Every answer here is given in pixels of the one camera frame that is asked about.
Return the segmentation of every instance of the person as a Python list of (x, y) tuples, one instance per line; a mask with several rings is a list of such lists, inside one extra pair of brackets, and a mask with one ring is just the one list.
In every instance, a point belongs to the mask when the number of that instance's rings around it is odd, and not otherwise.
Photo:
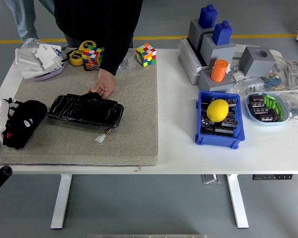
[(114, 76), (132, 43), (142, 4), (142, 0), (55, 0), (56, 24), (70, 47), (86, 40), (104, 47), (98, 80), (89, 92), (107, 99), (115, 91)]
[[(40, 3), (54, 15), (54, 0), (39, 0)], [(34, 0), (5, 0), (5, 4), (12, 11), (15, 24), (22, 42), (29, 38), (39, 39), (35, 29)]]

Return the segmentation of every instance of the yellow tape roll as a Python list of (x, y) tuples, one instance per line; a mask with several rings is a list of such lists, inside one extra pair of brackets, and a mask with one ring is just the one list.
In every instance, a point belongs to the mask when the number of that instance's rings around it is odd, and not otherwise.
[(83, 57), (82, 57), (83, 52), (81, 51), (73, 51), (70, 54), (70, 64), (75, 65), (75, 66), (80, 66), (83, 65)]
[(84, 41), (83, 43), (81, 43), (81, 45), (79, 46), (79, 51), (85, 51), (89, 46), (93, 46), (96, 47), (96, 43), (93, 41)]

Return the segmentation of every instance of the black bag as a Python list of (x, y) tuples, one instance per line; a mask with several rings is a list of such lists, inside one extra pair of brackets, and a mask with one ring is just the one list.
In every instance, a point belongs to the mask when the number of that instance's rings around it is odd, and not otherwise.
[(14, 103), (17, 107), (10, 107), (9, 119), (3, 132), (3, 145), (18, 150), (25, 146), (34, 129), (45, 117), (47, 107), (36, 100), (28, 100), (24, 103), (15, 101)]
[(98, 93), (87, 93), (82, 96), (67, 94), (59, 95), (55, 99), (47, 115), (59, 120), (116, 128), (119, 126), (123, 111), (123, 105), (102, 99)]

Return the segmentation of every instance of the gray floor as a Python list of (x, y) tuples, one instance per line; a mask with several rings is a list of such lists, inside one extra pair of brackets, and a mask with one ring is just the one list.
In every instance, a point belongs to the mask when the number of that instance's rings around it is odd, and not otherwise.
[[(53, 17), (35, 1), (42, 39), (64, 38)], [(144, 0), (135, 36), (187, 35), (203, 0)], [(235, 35), (296, 34), (298, 0), (212, 2), (218, 22)], [(19, 39), (10, 10), (0, 1), (0, 40)], [(179, 40), (149, 42), (178, 48)], [(241, 38), (298, 60), (295, 38)], [(0, 44), (0, 85), (21, 44)], [(60, 176), (13, 175), (0, 189), (0, 238), (68, 237), (88, 234), (208, 234), (214, 238), (298, 238), (298, 175), (292, 180), (253, 181), (239, 175), (249, 229), (237, 229), (225, 177), (204, 185), (199, 175), (77, 175), (73, 177), (62, 230), (50, 230)]]

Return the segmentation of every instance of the yellow floor line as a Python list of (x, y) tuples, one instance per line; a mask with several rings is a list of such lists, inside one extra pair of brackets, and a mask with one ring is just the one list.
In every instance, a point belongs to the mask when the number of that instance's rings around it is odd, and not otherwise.
[[(297, 34), (232, 35), (232, 38), (284, 38), (296, 37)], [(178, 40), (188, 36), (135, 36), (134, 40)], [(66, 42), (65, 38), (41, 39), (42, 42)], [(21, 40), (0, 40), (0, 44), (17, 44)]]

